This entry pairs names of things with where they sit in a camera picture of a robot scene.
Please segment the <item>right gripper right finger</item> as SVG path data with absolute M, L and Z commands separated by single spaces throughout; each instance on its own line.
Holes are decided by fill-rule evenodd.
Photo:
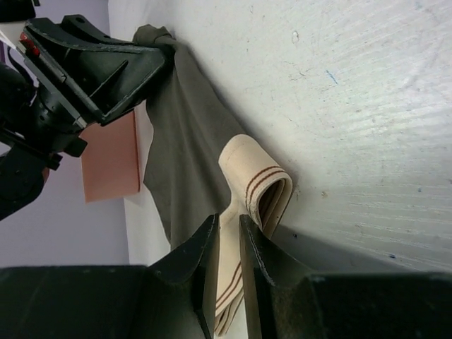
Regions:
M 239 219 L 250 338 L 450 338 L 451 275 L 324 273 Z

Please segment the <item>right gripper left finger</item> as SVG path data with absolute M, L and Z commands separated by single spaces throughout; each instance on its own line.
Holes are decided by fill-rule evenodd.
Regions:
M 212 338 L 219 217 L 151 266 L 1 270 L 2 338 Z

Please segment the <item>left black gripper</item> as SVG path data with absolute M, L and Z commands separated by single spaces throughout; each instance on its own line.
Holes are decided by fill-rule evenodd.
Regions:
M 166 72 L 166 47 L 111 38 L 82 15 L 29 20 L 26 65 L 1 64 L 1 142 L 55 170 L 80 157 L 93 123 L 110 124 L 146 99 Z

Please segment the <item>olive underwear beige waistband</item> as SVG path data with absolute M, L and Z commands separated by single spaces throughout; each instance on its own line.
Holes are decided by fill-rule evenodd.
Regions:
M 271 237 L 292 196 L 292 179 L 220 101 L 189 48 L 166 28 L 144 25 L 133 41 L 174 50 L 171 75 L 146 102 L 153 125 L 144 184 L 172 248 L 219 215 L 220 255 L 214 332 L 227 334 L 244 298 L 239 219 Z

